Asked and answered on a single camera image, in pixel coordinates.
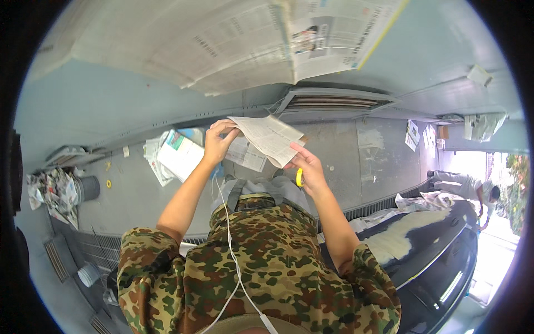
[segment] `bucket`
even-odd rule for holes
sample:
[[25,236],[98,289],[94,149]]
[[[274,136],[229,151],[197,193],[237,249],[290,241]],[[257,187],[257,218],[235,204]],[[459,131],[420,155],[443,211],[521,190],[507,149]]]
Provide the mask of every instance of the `bucket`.
[[89,263],[78,270],[78,277],[83,285],[90,288],[97,280],[100,279],[100,270],[93,263]]
[[74,181],[78,192],[77,205],[81,202],[96,199],[100,195],[100,183],[98,183],[96,176],[75,176]]

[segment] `cardboard box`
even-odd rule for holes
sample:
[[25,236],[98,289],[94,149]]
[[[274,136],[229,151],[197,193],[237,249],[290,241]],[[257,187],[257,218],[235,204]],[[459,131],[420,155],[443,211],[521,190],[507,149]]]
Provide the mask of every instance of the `cardboard box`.
[[437,127],[437,135],[438,138],[441,139],[449,139],[449,126],[448,125],[440,125]]

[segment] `gray trash bin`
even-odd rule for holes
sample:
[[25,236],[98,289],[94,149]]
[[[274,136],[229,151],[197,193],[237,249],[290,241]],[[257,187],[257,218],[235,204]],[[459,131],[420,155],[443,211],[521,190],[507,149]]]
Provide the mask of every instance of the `gray trash bin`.
[[100,183],[96,176],[74,177],[78,191],[78,204],[93,200],[100,195]]

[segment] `man's right hand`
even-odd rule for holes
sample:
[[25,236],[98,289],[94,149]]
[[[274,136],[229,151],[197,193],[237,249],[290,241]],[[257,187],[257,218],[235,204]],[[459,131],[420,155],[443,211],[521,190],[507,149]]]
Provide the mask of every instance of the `man's right hand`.
[[314,200],[325,193],[329,193],[330,188],[326,183],[319,158],[297,143],[291,143],[290,146],[297,151],[297,154],[284,168],[302,168],[302,175],[305,180],[304,190]]

